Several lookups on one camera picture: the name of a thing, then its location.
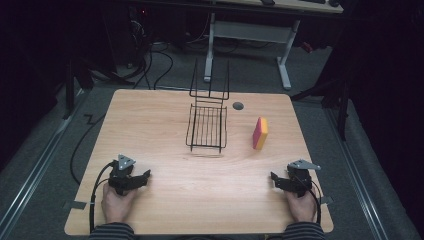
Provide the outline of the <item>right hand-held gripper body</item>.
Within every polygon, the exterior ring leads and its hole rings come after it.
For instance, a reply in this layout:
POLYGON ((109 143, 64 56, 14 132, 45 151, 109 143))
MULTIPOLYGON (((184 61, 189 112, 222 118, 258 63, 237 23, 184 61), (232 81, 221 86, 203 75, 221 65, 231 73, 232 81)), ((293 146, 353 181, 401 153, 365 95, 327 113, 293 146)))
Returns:
POLYGON ((287 173, 292 186, 292 192, 298 197, 303 197, 305 193, 312 189, 312 178, 310 170, 320 170, 321 166, 308 162, 304 159, 291 162, 287 165, 287 173))

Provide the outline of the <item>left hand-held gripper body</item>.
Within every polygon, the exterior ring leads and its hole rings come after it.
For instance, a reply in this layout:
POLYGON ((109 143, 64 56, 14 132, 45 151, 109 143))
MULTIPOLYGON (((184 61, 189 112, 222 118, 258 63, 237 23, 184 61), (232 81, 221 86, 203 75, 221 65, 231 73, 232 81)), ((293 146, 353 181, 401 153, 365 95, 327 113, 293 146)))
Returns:
POLYGON ((118 159, 112 162, 113 169, 109 175, 108 184, 118 195, 125 196, 127 191, 134 189, 131 173, 135 163, 135 160, 123 154, 119 154, 118 159))

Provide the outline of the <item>person's right hand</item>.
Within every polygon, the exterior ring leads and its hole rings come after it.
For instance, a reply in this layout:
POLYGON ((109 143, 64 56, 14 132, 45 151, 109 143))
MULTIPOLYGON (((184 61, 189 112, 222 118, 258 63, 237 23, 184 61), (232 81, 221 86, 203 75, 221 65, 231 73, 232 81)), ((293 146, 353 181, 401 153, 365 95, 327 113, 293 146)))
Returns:
POLYGON ((317 205, 314 198, 314 188, 310 192, 306 192, 302 197, 288 191, 285 191, 284 195, 295 222, 313 222, 315 220, 317 205))

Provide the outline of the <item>person's left hand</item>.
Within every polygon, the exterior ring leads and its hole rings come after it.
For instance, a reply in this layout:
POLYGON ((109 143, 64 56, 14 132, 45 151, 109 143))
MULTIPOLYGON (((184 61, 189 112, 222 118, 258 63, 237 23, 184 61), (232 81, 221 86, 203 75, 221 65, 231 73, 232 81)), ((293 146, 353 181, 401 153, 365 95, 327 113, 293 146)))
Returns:
POLYGON ((137 195, 136 190, 128 191, 124 196, 116 193, 108 183, 103 185, 102 210, 105 222, 124 223, 130 214, 133 201, 137 195))

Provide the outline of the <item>red and yellow sponge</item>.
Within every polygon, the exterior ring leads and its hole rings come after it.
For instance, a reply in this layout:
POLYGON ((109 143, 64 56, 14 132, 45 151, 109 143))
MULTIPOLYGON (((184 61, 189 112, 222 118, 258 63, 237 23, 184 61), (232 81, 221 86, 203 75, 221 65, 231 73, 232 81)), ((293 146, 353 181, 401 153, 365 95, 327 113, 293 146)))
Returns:
POLYGON ((252 147, 261 150, 268 136, 268 121, 264 117, 259 117, 252 134, 252 147))

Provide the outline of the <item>black metal stand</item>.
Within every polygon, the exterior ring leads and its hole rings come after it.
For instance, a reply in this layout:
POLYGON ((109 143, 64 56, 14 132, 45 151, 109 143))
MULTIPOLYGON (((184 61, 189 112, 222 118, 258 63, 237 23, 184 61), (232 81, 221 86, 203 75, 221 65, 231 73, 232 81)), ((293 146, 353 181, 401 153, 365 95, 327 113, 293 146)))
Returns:
POLYGON ((91 73, 86 61, 81 58, 72 58, 66 65, 65 103, 66 112, 64 119, 68 119, 75 109, 75 82, 83 90, 91 90, 94 86, 91 73))
POLYGON ((337 108, 338 117, 336 129, 339 137, 345 141, 347 108, 350 95, 352 77, 348 69, 343 67, 325 66, 317 83, 301 93, 291 96, 292 101, 298 101, 308 96, 322 96, 323 108, 337 108))

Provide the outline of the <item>white-legged wooden desk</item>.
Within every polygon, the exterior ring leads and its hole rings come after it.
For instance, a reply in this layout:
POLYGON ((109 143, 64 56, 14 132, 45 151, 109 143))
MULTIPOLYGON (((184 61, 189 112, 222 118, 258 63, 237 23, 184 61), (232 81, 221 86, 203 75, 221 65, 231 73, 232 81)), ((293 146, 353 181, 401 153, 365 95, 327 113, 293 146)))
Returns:
MULTIPOLYGON (((208 0, 213 7, 260 7, 262 10, 276 10, 278 13, 293 11, 294 13, 342 14, 344 9, 335 3, 336 0, 208 0)), ((204 81, 212 80, 214 60, 214 40, 228 38, 284 44, 281 56, 276 58, 282 86, 291 89, 291 82, 286 68, 286 61, 298 32, 301 20, 296 17, 288 26, 276 24, 243 23, 236 20, 216 20, 215 12, 210 14, 208 52, 205 61, 204 81)))

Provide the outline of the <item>metal floor rail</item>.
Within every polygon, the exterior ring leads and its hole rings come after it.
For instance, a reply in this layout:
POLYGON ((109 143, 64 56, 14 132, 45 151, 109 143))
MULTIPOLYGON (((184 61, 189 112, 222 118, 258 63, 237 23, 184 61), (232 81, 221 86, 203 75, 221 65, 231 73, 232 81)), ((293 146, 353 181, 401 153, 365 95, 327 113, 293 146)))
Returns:
POLYGON ((75 96, 75 109, 68 114, 65 91, 61 90, 59 103, 40 120, 6 169, 0 173, 0 240, 9 237, 51 164, 75 112, 89 93, 89 90, 79 89, 75 96))
POLYGON ((327 120, 329 121, 332 132, 336 137, 339 147, 341 148, 343 159, 347 167, 349 179, 354 188, 355 194, 361 206, 362 212, 370 227, 374 240, 389 240, 387 232, 381 222, 374 201, 372 200, 361 174, 355 164, 353 155, 345 140, 342 139, 338 132, 336 114, 331 109, 324 109, 327 120))

